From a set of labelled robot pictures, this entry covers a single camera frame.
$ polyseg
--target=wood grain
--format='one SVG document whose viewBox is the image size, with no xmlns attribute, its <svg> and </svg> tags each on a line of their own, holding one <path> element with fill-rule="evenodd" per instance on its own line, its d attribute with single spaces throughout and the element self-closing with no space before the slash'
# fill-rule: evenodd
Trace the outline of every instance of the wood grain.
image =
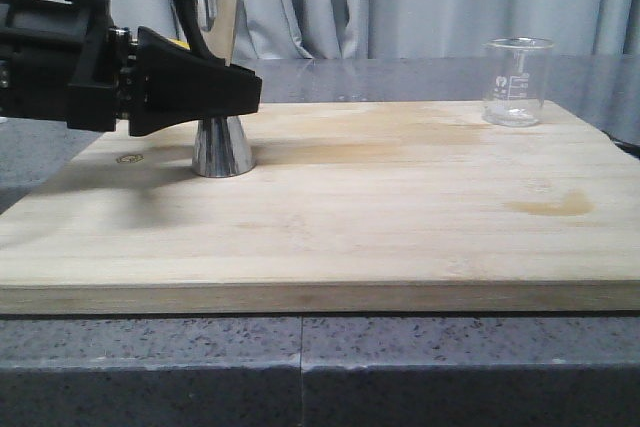
<svg viewBox="0 0 640 427">
<path fill-rule="evenodd" d="M 0 216 L 0 312 L 640 308 L 640 164 L 553 103 L 266 104 L 257 159 L 105 134 Z"/>
</svg>

